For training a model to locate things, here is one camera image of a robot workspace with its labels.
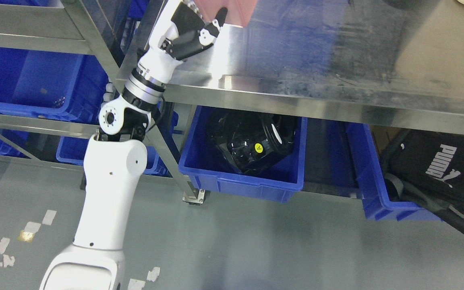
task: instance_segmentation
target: puma logo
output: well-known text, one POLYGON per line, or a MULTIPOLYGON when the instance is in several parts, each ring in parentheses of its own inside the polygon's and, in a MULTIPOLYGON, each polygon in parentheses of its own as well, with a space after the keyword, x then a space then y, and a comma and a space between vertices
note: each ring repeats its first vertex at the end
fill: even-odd
POLYGON ((449 187, 452 188, 452 185, 446 183, 445 181, 449 180, 449 179, 456 178, 457 176, 460 176, 460 175, 461 175, 461 173, 459 171, 457 171, 456 169, 452 169, 451 173, 447 174, 443 178, 434 178, 434 179, 440 180, 441 182, 444 182, 446 185, 449 185, 449 187))
POLYGON ((433 161, 431 162, 431 165, 429 165, 429 168, 425 173, 429 174, 430 176, 433 176, 433 178, 436 180, 444 182, 446 185, 449 185, 449 187, 452 188, 452 185, 446 183, 446 180, 460 176, 461 172, 452 169, 451 172, 446 176, 444 176, 444 174, 449 165, 451 164, 452 158, 456 153, 457 147, 442 144, 440 145, 440 148, 442 149, 442 151, 436 153, 433 161))

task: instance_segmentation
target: stainless steel table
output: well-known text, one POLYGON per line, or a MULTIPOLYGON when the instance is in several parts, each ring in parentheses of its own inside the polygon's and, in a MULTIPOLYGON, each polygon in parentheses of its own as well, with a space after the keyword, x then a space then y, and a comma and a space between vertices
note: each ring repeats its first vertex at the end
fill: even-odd
MULTIPOLYGON (((147 42, 144 16, 116 85, 147 42)), ((259 0, 246 28, 180 66, 166 100, 464 134, 464 5, 259 0)))

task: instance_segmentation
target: pink object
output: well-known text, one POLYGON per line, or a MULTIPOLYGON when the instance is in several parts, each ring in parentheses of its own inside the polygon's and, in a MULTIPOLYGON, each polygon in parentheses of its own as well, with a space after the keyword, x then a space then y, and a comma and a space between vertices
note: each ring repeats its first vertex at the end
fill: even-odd
POLYGON ((257 0, 194 0, 205 21, 212 21, 221 7, 228 8, 225 23, 245 27, 254 13, 257 0))

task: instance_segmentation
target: gray floor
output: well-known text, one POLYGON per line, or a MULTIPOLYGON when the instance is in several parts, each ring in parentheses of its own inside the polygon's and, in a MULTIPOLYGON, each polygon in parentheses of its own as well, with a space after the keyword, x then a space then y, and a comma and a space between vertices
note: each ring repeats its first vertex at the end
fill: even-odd
MULTIPOLYGON (((83 205, 79 172, 0 164, 0 239, 13 268, 0 290, 38 288, 72 241, 83 205), (31 243, 26 222, 57 210, 31 243)), ((181 202, 174 185, 140 182, 125 239, 126 281, 145 290, 464 290, 464 236, 439 222, 369 222, 359 200, 299 194, 288 204, 214 193, 181 202)))

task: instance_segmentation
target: metal foot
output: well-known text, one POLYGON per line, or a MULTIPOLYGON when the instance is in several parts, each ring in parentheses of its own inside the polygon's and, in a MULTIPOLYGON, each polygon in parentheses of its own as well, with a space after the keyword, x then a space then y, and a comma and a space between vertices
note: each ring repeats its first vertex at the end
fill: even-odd
POLYGON ((198 191, 198 197, 195 197, 196 195, 188 196, 186 193, 184 193, 182 201, 190 204, 203 204, 203 202, 205 201, 205 193, 208 193, 208 191, 205 191, 205 189, 200 189, 198 191))

